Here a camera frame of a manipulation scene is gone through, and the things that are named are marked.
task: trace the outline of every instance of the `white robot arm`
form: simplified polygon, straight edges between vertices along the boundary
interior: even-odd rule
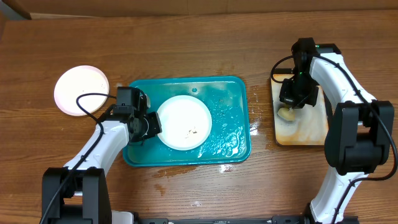
[[[339,65],[347,71],[352,81],[354,81],[357,89],[361,91],[361,94],[369,103],[371,103],[372,100],[375,100],[375,97],[370,95],[356,81],[354,76],[346,67],[341,54],[325,53],[320,55],[339,63]],[[362,103],[361,99],[359,99],[359,97],[355,94],[352,86],[349,84],[348,80],[340,71],[340,69],[336,68],[329,62],[320,58],[313,58],[310,67],[310,75],[322,87],[333,109],[336,108],[337,103],[344,103],[347,101]],[[346,175],[339,175],[336,168],[329,166],[321,189],[310,204],[311,213],[315,221],[319,223],[331,223],[335,209],[350,181],[360,177],[367,177],[368,175],[369,174],[365,174],[364,172],[350,172]],[[340,222],[343,220],[344,210],[359,184],[360,182],[355,185],[356,187],[352,187],[350,189],[343,202],[343,205],[340,208],[340,211],[338,212],[335,222]]]
[[[320,85],[335,111],[325,140],[325,155],[330,166],[318,195],[309,205],[311,223],[341,222],[349,200],[361,183],[357,181],[346,193],[351,182],[367,177],[388,158],[390,142],[376,118],[369,115],[369,106],[387,124],[389,134],[394,108],[388,101],[376,101],[356,81],[336,45],[315,45],[312,38],[299,39],[292,47],[292,55],[279,61],[271,71],[274,80],[276,66],[288,58],[294,59],[292,73],[295,75],[279,82],[282,83],[280,101],[294,108],[305,104],[315,106],[316,86]],[[369,127],[369,133],[358,134],[358,125]]]
[[[157,113],[146,112],[149,106],[149,99],[139,89],[118,88],[116,104],[96,119],[94,134],[83,149],[63,168],[49,168],[44,174],[40,223],[134,223],[132,213],[111,211],[105,176],[129,142],[162,131]],[[72,196],[83,196],[83,204],[65,205],[63,199]]]

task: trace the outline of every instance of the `teal tray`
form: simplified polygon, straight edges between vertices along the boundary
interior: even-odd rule
[[[213,125],[207,140],[189,151],[166,146],[157,136],[123,149],[123,158],[134,167],[176,166],[242,162],[251,152],[246,87],[238,77],[199,77],[137,80],[130,84],[150,98],[148,112],[157,111],[173,96],[198,98],[210,110]]]

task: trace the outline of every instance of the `cutting board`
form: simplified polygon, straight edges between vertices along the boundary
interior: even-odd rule
[[[292,77],[291,74],[274,75],[276,80],[282,81]],[[282,84],[271,80],[272,106],[274,110],[275,140],[281,146],[322,146],[329,130],[328,114],[332,115],[331,106],[319,87],[317,104],[313,107],[305,105],[302,109],[295,109],[295,120],[286,121],[277,112],[284,106],[279,101]]]

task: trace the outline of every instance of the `white plate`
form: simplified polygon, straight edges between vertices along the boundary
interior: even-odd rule
[[[162,124],[158,137],[172,149],[194,149],[210,135],[210,111],[193,96],[171,97],[159,107],[157,113]]]
[[[72,116],[86,115],[77,107],[76,99],[85,93],[109,94],[109,83],[105,74],[89,65],[69,69],[58,80],[54,89],[54,100],[58,108]],[[88,112],[98,110],[106,101],[106,96],[85,96],[79,100]]]

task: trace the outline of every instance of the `wooden table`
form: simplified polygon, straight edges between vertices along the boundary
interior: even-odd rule
[[[37,223],[44,171],[63,166],[93,133],[90,118],[67,116],[53,100],[59,76],[77,65],[104,71],[112,94],[137,79],[236,75],[253,111],[252,153],[240,164],[133,168],[119,155],[107,176],[114,210],[172,219],[299,214],[327,163],[321,147],[276,146],[269,94],[271,67],[299,37],[336,43],[362,86],[397,106],[398,11],[7,22],[0,44],[0,222]],[[373,176],[391,167],[390,159]],[[346,214],[361,223],[397,223],[397,184],[397,177],[362,183]]]

